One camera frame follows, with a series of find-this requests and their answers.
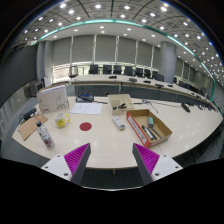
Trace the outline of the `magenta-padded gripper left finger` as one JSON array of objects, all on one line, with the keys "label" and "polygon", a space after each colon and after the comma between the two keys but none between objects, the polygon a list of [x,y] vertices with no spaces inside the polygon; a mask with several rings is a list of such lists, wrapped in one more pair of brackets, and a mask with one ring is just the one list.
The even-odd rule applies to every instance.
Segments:
[{"label": "magenta-padded gripper left finger", "polygon": [[79,185],[90,154],[91,145],[87,143],[66,155],[57,154],[43,165],[42,169]]}]

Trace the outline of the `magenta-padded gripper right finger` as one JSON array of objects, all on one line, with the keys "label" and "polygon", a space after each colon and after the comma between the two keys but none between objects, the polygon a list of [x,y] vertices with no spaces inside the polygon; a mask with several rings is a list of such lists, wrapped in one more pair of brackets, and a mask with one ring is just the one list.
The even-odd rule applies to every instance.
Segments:
[{"label": "magenta-padded gripper right finger", "polygon": [[171,157],[167,155],[158,155],[137,143],[133,144],[132,153],[135,157],[144,185],[182,169]]}]

